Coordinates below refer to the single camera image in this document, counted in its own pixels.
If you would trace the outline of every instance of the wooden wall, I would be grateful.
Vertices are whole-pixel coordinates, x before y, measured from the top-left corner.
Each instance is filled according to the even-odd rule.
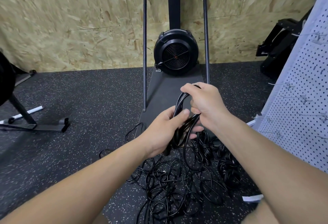
[[[1,0],[0,47],[24,70],[39,72],[142,66],[143,0]],[[315,0],[208,0],[212,63],[253,61],[276,21],[299,20]],[[148,65],[167,0],[148,0]],[[202,0],[181,0],[182,28],[204,62]]]

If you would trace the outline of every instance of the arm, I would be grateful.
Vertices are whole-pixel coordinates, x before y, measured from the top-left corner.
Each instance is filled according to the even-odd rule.
[[[281,224],[328,223],[328,174],[298,159],[229,113],[217,88],[181,88],[200,115],[263,193]]]
[[[170,119],[174,109],[163,111],[138,138],[51,186],[8,214],[0,224],[91,223],[136,167],[163,152],[175,129],[186,121],[188,110]]]

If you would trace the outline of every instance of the hand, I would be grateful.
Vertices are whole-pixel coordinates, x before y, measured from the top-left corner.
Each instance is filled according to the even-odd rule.
[[[181,88],[181,91],[192,96],[191,112],[201,114],[199,120],[202,125],[214,131],[216,123],[231,114],[225,107],[219,90],[216,87],[203,82],[195,84],[201,88],[187,83]]]
[[[175,106],[161,112],[150,126],[139,136],[147,150],[147,157],[154,157],[162,153],[170,140],[173,138],[174,131],[181,127],[188,119],[190,111],[184,109],[176,117],[173,117]],[[193,131],[202,131],[203,127],[195,127]]]

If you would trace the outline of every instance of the gym floor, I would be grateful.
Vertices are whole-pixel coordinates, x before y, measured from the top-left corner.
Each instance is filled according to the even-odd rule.
[[[262,110],[273,88],[268,83],[274,81],[260,73],[260,64],[210,67],[211,84],[219,88],[230,112],[245,122]],[[201,69],[204,77],[204,65]],[[65,133],[0,132],[0,219],[95,161],[100,150],[125,143],[124,136],[138,123],[142,109],[142,68],[38,73],[18,85],[14,94],[28,110],[45,108],[33,114],[38,123],[56,124],[69,116],[72,124]],[[16,114],[8,102],[0,107],[0,119]],[[241,188],[224,206],[205,205],[198,217],[182,222],[240,223],[255,208],[241,196],[258,193],[244,173]],[[144,201],[137,185],[124,184],[105,207],[105,216],[110,223],[134,223]]]

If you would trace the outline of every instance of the white perforated panel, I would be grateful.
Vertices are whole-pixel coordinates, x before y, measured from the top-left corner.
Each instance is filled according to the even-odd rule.
[[[328,0],[318,0],[254,129],[328,172]]]

